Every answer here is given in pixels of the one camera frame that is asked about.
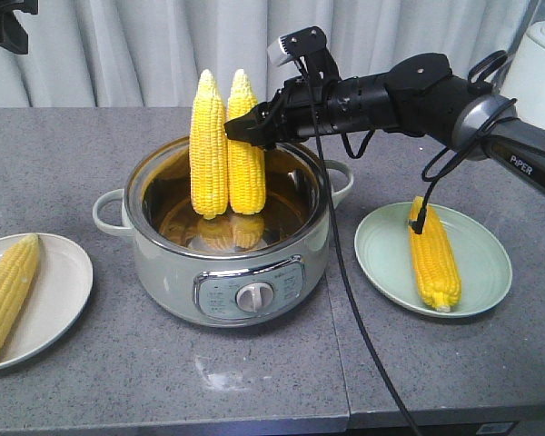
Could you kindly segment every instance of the curtain fold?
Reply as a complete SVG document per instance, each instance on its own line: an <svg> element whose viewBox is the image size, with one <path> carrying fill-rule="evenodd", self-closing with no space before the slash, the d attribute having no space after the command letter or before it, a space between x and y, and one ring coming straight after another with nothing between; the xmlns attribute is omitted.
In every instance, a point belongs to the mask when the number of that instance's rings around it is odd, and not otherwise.
<svg viewBox="0 0 545 436"><path fill-rule="evenodd" d="M40 0L16 16L29 54L0 48L0 107L189 106L209 68L224 98L234 71L270 99L294 65L270 65L279 35L318 25L343 78L445 53L465 76L508 49L529 0Z"/></svg>

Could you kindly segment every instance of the corn cob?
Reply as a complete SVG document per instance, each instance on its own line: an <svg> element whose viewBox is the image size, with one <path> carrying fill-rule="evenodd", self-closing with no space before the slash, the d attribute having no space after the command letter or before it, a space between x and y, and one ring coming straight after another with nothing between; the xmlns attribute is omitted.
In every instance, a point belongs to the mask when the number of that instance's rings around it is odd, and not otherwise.
<svg viewBox="0 0 545 436"><path fill-rule="evenodd" d="M0 349L28 294L39 256L38 235L30 233L0 259Z"/></svg>
<svg viewBox="0 0 545 436"><path fill-rule="evenodd" d="M231 218L234 245L249 250L263 238L264 219L259 213L254 215L236 214Z"/></svg>
<svg viewBox="0 0 545 436"><path fill-rule="evenodd" d="M415 221L421 209L422 197L411 206L410 220ZM448 236L436 210L427 206L422 234L409 228L411 258L423 301L438 312L449 312L461 299L461 277L454 261Z"/></svg>
<svg viewBox="0 0 545 436"><path fill-rule="evenodd" d="M226 110L216 81L204 70L193 100L190 128L192 207L206 220L228 207Z"/></svg>
<svg viewBox="0 0 545 436"><path fill-rule="evenodd" d="M234 74L228 99L228 119L249 112L258 103L244 70ZM260 212L266 201L264 151L241 141L228 141L230 205L236 213Z"/></svg>

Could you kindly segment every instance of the gray countertop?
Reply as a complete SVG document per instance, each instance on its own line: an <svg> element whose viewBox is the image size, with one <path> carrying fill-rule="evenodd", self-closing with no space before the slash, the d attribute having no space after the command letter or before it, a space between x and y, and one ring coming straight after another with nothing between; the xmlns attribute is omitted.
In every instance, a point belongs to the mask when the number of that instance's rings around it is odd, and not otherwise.
<svg viewBox="0 0 545 436"><path fill-rule="evenodd" d="M145 155L186 134L189 109L0 109L0 237L56 233L94 266L78 321L52 347L0 371L0 434L281 434L401 425L343 290L334 254L297 309L266 324L217 330L160 308L128 243L91 218ZM422 194L440 147L376 134L350 161L356 188L339 206L348 273L394 384L421 423L545 418L545 200L493 162L464 163L432 197L503 243L513 284L495 309L462 320L409 312L372 287L353 236L374 209Z"/></svg>

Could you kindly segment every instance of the black cable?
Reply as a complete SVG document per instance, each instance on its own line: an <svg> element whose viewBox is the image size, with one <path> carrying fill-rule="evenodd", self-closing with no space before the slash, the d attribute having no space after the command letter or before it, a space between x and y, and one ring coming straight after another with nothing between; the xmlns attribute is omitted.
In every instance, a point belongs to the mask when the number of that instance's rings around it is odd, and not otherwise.
<svg viewBox="0 0 545 436"><path fill-rule="evenodd" d="M353 297L352 287L350 285L349 278L347 276L347 271L345 270L345 261L343 260L342 247L341 247L341 242L339 238L339 229L337 228L337 221L335 218L335 207L333 205L333 199L332 199L331 181L329 179L329 173L327 171L327 166L325 165L325 159L323 157L321 136L319 135L319 125L317 124L317 117L315 116L315 106L313 103L311 83L309 81L309 75L307 74L307 71L304 68L304 65L302 64L302 62L299 60L299 62L295 61L295 63L297 64L297 68L299 69L303 79L305 80L309 88L309 96L311 98L312 125L315 132L315 143L317 145L317 154L319 155L319 159L321 161L322 176L325 181L325 193L329 201L329 215L331 217L331 223L332 223L332 233L333 233L333 240L335 243L335 252L337 254L337 262L339 264L339 269L341 271L341 276L343 280L343 285L345 286L345 291L347 293L347 298L349 300L350 306L352 307L353 316L355 317L357 326L360 330L360 333L362 334L362 338L363 338L363 341L365 342L365 346L370 352L373 362L375 363L375 366L377 367L378 372L380 373L381 378L383 379L383 382L388 388L388 391L390 392L390 395L395 401L396 406L400 410L404 420L406 420L406 422L408 423L408 425L410 426L410 428L412 429L412 431L414 432L416 436L422 436L422 433L418 425L416 424L416 421L410 415L410 412L406 408L406 405L403 403L400 397L400 394L396 391L395 386L391 382L388 372L386 372L385 368L383 367L382 360L380 359L380 356L378 355L377 351L375 350L375 347L373 346L372 339L370 338L369 333L365 329L362 316L360 314L359 308L357 307L357 302L355 301L355 298Z"/></svg>
<svg viewBox="0 0 545 436"><path fill-rule="evenodd" d="M349 138L347 137L347 134L342 134L342 142L343 142L343 148L345 149L345 153L347 153L347 155L351 157L352 159L359 159L360 157L362 157L363 154L365 153L365 149L367 148L367 144L370 143L370 140L373 134L375 134L375 130L370 130L365 135L357 153L353 152L352 145L349 142Z"/></svg>

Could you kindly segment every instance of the robotic arm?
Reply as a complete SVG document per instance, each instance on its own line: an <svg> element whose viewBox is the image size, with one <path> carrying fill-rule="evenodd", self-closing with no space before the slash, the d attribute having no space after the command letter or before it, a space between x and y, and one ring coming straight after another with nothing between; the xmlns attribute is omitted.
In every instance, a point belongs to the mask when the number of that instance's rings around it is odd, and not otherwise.
<svg viewBox="0 0 545 436"><path fill-rule="evenodd" d="M273 43L271 59L295 62L302 76L285 81L271 102L226 123L228 137L265 149L304 141L315 135L313 106L321 135L377 129L428 135L456 153L451 166L490 157L545 195L545 131L518 119L514 100L485 82L506 61L504 52L473 67L467 80L435 53L406 59L388 73L342 80L326 42L320 28L309 27Z"/></svg>

